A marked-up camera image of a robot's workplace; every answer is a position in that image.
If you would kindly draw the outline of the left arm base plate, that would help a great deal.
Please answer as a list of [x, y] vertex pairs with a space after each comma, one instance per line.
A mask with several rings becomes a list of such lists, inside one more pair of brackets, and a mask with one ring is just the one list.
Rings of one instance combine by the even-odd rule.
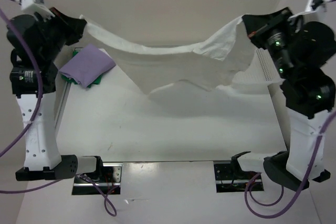
[[119, 195], [121, 190], [122, 163], [104, 162], [97, 173], [84, 174], [87, 178], [76, 176], [73, 181], [71, 194], [74, 196], [99, 195], [110, 192], [112, 195]]

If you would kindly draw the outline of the purple t shirt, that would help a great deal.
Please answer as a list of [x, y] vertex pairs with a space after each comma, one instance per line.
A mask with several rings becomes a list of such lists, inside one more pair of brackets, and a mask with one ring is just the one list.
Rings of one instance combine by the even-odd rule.
[[59, 73], [73, 78], [80, 86], [87, 88], [97, 77], [115, 66], [115, 61], [104, 49], [89, 44], [60, 68]]

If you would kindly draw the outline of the green t shirt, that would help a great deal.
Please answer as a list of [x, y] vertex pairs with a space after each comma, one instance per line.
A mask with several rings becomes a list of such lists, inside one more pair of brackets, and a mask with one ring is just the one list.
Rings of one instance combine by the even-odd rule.
[[[75, 47], [72, 51], [72, 57], [74, 57], [82, 47]], [[101, 74], [99, 77], [97, 77], [91, 84], [87, 86], [87, 88], [91, 88], [93, 85], [99, 85], [101, 83], [103, 74]], [[78, 83], [73, 78], [68, 78], [65, 75], [61, 74], [61, 78], [65, 80], [67, 83], [73, 83], [75, 85], [78, 85]]]

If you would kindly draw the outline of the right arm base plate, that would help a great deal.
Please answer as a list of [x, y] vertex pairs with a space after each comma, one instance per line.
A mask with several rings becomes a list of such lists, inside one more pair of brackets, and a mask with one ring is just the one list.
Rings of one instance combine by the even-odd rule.
[[230, 161], [214, 162], [214, 174], [217, 193], [243, 193], [247, 183], [255, 172], [235, 174]]

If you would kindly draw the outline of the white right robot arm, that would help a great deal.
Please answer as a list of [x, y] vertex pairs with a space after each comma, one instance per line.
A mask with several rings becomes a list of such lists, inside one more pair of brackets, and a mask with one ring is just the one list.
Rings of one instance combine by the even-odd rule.
[[335, 54], [333, 30], [288, 8], [244, 15], [243, 21], [250, 41], [269, 52], [283, 80], [280, 88], [290, 118], [290, 148], [276, 154], [239, 153], [231, 159], [231, 174], [243, 178], [248, 172], [265, 173], [293, 191], [308, 188], [309, 180], [329, 179], [321, 130], [334, 107], [335, 83], [322, 66]]

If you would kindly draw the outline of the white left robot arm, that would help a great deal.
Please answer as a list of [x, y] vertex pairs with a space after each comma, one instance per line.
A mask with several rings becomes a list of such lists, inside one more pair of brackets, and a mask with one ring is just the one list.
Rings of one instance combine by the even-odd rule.
[[25, 161], [15, 173], [17, 181], [70, 179], [86, 174], [93, 182], [104, 178], [100, 156], [61, 155], [56, 141], [54, 104], [56, 75], [54, 59], [63, 46], [77, 43], [83, 36], [86, 21], [71, 18], [50, 8], [52, 16], [44, 19], [38, 11], [11, 19], [30, 50], [22, 46], [11, 28], [7, 39], [14, 47], [13, 68], [9, 79], [22, 114], [25, 132]]

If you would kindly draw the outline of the white t shirt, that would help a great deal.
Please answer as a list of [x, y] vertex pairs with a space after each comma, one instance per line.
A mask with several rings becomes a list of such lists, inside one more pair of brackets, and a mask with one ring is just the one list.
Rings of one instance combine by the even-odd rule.
[[112, 59], [144, 94], [178, 81], [207, 91], [228, 86], [236, 73], [249, 68], [256, 50], [241, 16], [205, 41], [170, 48], [135, 44], [84, 15], [79, 18], [87, 22], [85, 31], [89, 35], [110, 47]]

